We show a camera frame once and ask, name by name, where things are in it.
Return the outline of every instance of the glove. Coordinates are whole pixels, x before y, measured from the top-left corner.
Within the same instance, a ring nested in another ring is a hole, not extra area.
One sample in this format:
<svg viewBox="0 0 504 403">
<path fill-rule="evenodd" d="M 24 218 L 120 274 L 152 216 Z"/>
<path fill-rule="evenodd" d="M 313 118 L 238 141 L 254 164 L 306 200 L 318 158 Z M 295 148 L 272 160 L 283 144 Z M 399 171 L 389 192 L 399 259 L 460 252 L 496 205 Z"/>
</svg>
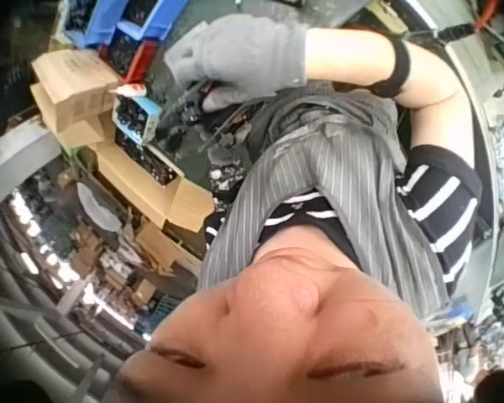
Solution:
<svg viewBox="0 0 504 403">
<path fill-rule="evenodd" d="M 222 81 L 205 99 L 206 112 L 306 84 L 307 26 L 235 14 L 184 38 L 165 58 L 180 85 Z"/>
</svg>

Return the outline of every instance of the neck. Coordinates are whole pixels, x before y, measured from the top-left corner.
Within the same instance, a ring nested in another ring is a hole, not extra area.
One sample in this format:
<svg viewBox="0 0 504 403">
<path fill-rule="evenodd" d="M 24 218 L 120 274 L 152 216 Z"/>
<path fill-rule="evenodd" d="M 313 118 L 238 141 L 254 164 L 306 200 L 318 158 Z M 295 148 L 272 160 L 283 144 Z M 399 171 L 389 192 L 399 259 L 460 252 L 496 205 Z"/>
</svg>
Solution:
<svg viewBox="0 0 504 403">
<path fill-rule="evenodd" d="M 257 251 L 254 262 L 277 253 L 300 254 L 304 257 L 320 257 L 337 267 L 359 269 L 344 252 L 328 239 L 323 231 L 310 225 L 299 225 L 278 232 Z"/>
</svg>

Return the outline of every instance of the red plastic bin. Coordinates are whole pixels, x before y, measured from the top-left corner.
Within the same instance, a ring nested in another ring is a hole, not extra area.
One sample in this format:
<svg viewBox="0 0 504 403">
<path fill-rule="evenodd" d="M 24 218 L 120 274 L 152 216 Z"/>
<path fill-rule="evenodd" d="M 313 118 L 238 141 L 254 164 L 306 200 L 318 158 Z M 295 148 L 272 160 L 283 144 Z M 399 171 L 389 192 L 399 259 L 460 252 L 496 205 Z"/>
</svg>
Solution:
<svg viewBox="0 0 504 403">
<path fill-rule="evenodd" d="M 142 42 L 136 55 L 134 55 L 127 75 L 123 78 L 125 83 L 141 82 L 145 77 L 145 72 L 150 68 L 155 53 L 159 49 L 159 42 L 156 40 L 145 40 Z M 99 47 L 99 57 L 108 63 L 108 47 L 102 44 Z"/>
</svg>

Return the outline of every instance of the skin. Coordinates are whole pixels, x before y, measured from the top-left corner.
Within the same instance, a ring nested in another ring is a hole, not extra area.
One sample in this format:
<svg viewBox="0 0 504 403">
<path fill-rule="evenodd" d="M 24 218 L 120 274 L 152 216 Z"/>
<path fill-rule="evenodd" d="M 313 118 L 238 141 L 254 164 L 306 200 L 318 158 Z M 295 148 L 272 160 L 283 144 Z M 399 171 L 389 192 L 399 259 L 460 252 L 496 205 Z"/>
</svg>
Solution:
<svg viewBox="0 0 504 403">
<path fill-rule="evenodd" d="M 145 402 L 441 401 L 410 308 L 308 226 L 184 301 L 118 378 L 121 400 Z"/>
<path fill-rule="evenodd" d="M 306 41 L 309 79 L 369 86 L 394 70 L 378 34 L 309 29 Z M 444 147 L 474 166 L 470 103 L 457 76 L 436 55 L 407 48 L 411 73 L 396 101 L 412 108 L 412 147 Z M 293 227 L 237 277 L 184 301 L 105 401 L 443 400 L 432 340 L 410 307 L 320 230 Z"/>
</svg>

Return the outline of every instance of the striped shirt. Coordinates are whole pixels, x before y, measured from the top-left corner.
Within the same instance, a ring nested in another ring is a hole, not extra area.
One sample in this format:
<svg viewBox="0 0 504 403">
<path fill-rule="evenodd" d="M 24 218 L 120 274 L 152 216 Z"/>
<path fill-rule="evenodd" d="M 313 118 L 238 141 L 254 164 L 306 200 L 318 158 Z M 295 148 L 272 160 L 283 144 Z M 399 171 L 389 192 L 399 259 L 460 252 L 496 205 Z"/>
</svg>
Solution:
<svg viewBox="0 0 504 403">
<path fill-rule="evenodd" d="M 433 145 L 421 145 L 411 149 L 407 168 L 396 176 L 393 185 L 409 215 L 427 237 L 431 250 L 438 256 L 444 283 L 451 295 L 472 250 L 481 194 L 480 178 L 455 153 Z M 225 216 L 226 211 L 219 210 L 206 218 L 207 248 Z M 265 222 L 259 245 L 284 228 L 306 224 L 321 229 L 359 265 L 353 245 L 333 208 L 316 189 L 280 204 Z"/>
</svg>

